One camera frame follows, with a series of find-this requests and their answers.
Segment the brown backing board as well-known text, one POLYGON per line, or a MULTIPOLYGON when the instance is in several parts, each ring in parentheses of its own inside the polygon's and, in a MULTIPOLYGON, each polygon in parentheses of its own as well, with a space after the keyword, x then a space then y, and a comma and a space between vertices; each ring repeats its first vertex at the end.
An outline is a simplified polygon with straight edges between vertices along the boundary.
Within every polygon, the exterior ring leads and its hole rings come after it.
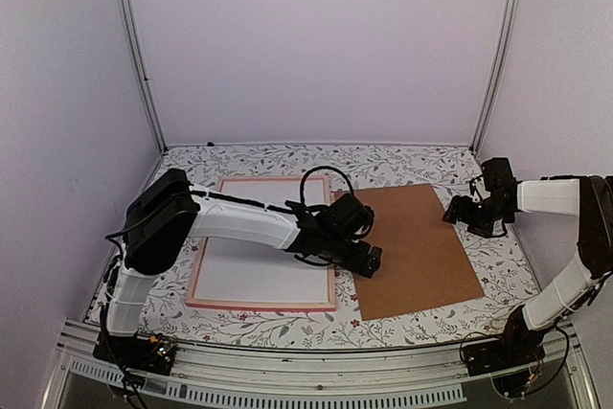
POLYGON ((485 296, 453 226, 430 184, 355 192, 375 212, 366 241, 382 249, 370 278, 355 276, 364 321, 447 307, 485 296))

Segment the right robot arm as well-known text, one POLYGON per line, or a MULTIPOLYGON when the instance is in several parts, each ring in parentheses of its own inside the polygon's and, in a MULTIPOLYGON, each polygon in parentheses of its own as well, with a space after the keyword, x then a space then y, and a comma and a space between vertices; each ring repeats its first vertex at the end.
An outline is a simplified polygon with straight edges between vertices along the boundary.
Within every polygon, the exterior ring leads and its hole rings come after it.
POLYGON ((466 350, 465 360, 514 367, 537 355, 543 337, 563 317, 589 305, 612 275, 612 178, 567 174, 520 180, 506 157, 493 157, 469 182, 469 192, 451 198, 443 221, 461 223, 484 239, 519 215, 565 220, 570 235, 548 239, 569 254, 540 291, 509 314, 500 336, 483 352, 466 350))

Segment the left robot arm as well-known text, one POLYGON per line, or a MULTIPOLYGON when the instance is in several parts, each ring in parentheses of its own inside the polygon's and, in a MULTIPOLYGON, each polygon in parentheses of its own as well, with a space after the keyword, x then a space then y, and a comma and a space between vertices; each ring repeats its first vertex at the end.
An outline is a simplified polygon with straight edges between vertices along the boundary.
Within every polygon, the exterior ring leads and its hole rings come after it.
POLYGON ((167 170, 127 208, 123 229, 105 236, 117 253, 104 277, 99 347, 112 360, 135 364, 150 354, 168 359, 162 335, 138 336, 138 321, 154 280, 171 269, 186 239, 259 243, 314 266, 337 265, 370 279, 382 250, 366 242, 374 210, 353 190, 330 204, 307 204, 303 175, 296 200, 282 205, 214 192, 167 170))

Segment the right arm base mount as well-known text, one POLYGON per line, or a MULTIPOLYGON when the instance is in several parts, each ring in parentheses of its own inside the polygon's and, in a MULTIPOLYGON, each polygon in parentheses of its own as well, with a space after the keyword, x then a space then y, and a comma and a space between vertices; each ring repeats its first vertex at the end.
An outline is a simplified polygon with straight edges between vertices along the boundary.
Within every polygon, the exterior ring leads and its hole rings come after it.
POLYGON ((461 345, 459 355, 470 376, 490 375, 493 389, 508 399, 529 393, 545 358, 540 345, 509 352, 499 340, 461 345))

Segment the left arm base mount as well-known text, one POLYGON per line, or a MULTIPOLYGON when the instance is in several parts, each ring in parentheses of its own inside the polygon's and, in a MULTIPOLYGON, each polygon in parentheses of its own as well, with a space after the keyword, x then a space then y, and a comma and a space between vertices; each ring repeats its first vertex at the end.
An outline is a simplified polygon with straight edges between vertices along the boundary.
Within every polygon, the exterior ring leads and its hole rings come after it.
POLYGON ((137 370, 169 376, 176 356, 176 343, 162 334, 141 338, 99 334, 93 356, 120 370, 137 370))

